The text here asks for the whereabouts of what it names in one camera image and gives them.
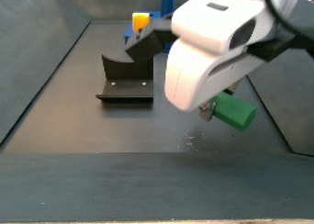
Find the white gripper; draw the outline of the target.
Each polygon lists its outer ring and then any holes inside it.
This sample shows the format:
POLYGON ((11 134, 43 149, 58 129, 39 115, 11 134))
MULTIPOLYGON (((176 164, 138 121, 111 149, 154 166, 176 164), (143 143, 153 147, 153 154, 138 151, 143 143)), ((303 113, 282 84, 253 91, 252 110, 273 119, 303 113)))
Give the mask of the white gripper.
POLYGON ((233 95, 248 74, 226 74, 220 66, 244 57, 249 45, 276 37, 276 19, 265 0, 188 0, 173 13, 172 30, 177 41, 168 59, 166 97, 184 111, 200 106, 200 117, 209 122, 217 103, 208 100, 221 91, 233 95))

